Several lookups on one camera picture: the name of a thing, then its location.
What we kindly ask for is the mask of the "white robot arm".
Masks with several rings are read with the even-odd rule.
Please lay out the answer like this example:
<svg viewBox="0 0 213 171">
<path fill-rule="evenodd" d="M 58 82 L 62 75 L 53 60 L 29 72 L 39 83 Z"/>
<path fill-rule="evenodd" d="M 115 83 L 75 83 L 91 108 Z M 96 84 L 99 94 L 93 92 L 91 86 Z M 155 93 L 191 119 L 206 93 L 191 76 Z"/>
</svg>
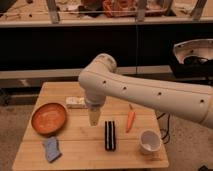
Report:
<svg viewBox="0 0 213 171">
<path fill-rule="evenodd" d="M 81 71 L 89 108 L 101 108 L 111 96 L 213 129 L 213 86 L 123 76 L 116 68 L 116 60 L 101 53 Z"/>
</svg>

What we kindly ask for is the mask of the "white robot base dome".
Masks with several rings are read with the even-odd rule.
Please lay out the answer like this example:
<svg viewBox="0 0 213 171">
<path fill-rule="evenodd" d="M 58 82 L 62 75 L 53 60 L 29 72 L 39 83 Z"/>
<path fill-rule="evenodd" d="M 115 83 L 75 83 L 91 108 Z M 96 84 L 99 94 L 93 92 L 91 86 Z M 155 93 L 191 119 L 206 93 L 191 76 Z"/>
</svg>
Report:
<svg viewBox="0 0 213 171">
<path fill-rule="evenodd" d="M 190 56 L 197 56 L 208 60 L 213 59 L 213 38 L 193 39 L 177 43 L 173 46 L 173 54 L 179 64 Z"/>
</svg>

